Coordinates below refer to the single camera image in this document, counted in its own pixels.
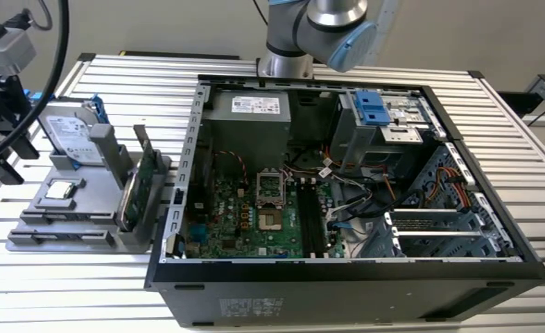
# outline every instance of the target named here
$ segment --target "power supply label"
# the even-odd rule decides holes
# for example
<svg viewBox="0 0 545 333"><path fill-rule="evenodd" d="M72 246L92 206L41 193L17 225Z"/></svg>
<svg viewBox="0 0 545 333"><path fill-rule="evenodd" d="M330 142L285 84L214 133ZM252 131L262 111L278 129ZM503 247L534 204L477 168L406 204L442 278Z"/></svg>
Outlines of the power supply label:
<svg viewBox="0 0 545 333"><path fill-rule="evenodd" d="M81 164L101 163L101 155L96 144L89 140L85 122L76 117L58 116L48 116L46 121L62 153Z"/></svg>
<svg viewBox="0 0 545 333"><path fill-rule="evenodd" d="M232 112L279 114L279 99L237 96L233 98Z"/></svg>
<svg viewBox="0 0 545 333"><path fill-rule="evenodd" d="M283 298L220 298L222 317L278 317Z"/></svg>

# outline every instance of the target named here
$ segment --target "colored wires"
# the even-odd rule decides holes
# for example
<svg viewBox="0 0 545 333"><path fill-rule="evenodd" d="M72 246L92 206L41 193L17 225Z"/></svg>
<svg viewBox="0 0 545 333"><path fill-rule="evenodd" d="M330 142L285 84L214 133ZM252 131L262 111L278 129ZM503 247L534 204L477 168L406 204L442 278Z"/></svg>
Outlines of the colored wires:
<svg viewBox="0 0 545 333"><path fill-rule="evenodd" d="M454 169L454 168L449 168L446 166L439 166L437 169L437 177L435 177L435 181L434 181L434 187L431 188L430 194L429 194L429 198L426 199L426 201L431 201L434 199L434 197L438 194L438 191L441 189L441 176L442 176L442 172L446 174L446 179L449 180L450 185L453 186L453 189L457 192L457 196L458 199L461 201L461 204L463 207L470 207L471 206L471 202L467 196L467 192L465 191L465 186L463 184L455 180L455 178L461 177L461 173Z"/></svg>
<svg viewBox="0 0 545 333"><path fill-rule="evenodd" d="M329 155L329 147L327 146L325 146L325 148L322 147L322 154L323 154L323 158L330 159L333 165L335 165L337 167L341 167L341 165L342 165L341 162L334 162L334 160L331 159L331 156ZM385 164L378 164L378 165L361 164L361 167L382 170L382 179L385 180L385 185L386 185L386 188L389 190L389 194L391 195L391 199L395 200L397 197L395 197L395 193L393 192L391 184L389 183L389 174L386 172L386 165Z"/></svg>
<svg viewBox="0 0 545 333"><path fill-rule="evenodd" d="M244 160L241 159L241 156L237 155L236 153L233 153L232 151L218 151L217 153L214 153L214 156L217 156L218 154L230 155L230 156L234 156L234 158L237 158L237 161L241 163L241 169L244 170L244 183L246 185L248 184L248 181L246 181L246 167L245 167Z"/></svg>

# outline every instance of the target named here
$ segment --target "open computer tower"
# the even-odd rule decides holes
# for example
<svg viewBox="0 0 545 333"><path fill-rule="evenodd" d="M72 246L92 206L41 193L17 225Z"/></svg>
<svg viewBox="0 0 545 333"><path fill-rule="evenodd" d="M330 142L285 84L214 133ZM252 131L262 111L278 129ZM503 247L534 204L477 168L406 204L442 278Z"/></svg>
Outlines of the open computer tower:
<svg viewBox="0 0 545 333"><path fill-rule="evenodd" d="M181 326L459 321L542 283L430 87L198 78L146 274Z"/></svg>

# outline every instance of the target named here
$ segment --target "blue drive bay latch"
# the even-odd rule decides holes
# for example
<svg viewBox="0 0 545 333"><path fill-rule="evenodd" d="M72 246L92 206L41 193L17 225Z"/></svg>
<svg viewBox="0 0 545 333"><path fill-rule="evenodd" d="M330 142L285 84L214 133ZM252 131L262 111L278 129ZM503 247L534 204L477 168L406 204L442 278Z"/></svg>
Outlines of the blue drive bay latch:
<svg viewBox="0 0 545 333"><path fill-rule="evenodd" d="M389 112L382 105L378 92L358 91L354 93L354 105L365 125L386 126L391 122Z"/></svg>

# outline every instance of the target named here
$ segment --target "metal case frame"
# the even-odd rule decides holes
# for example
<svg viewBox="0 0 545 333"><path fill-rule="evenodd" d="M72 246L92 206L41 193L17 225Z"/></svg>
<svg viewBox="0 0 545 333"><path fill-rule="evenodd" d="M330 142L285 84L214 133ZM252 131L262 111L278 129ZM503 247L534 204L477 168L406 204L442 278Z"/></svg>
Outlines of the metal case frame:
<svg viewBox="0 0 545 333"><path fill-rule="evenodd" d="M445 127L446 137L473 173L475 186L498 214L523 262L481 262L470 258L467 262L446 262L446 258L405 262L393 258L357 264L347 261L331 262L331 259L317 259L315 262L302 260L293 264L240 263L230 260L201 264L201 260L193 262L190 259L170 263L162 256L169 245L162 234L172 234L181 227L184 192L188 190L184 184L189 178L193 159L192 149L184 147L174 188L176 199L170 204L168 221L160 225L146 274L146 287L161 293L180 325L459 321L545 282L543 263L429 86L228 76L200 76L198 79L186 143L196 140L202 105L209 101L210 86L214 85L229 89L242 89L248 83L256 83L260 88L270 89L419 90ZM359 296L361 289L366 290L365 298ZM256 300L270 300L279 303L282 310L271 310L270 316L224 316L228 302L242 299L250 299L250 306ZM331 304L339 305L341 310L335 311Z"/></svg>

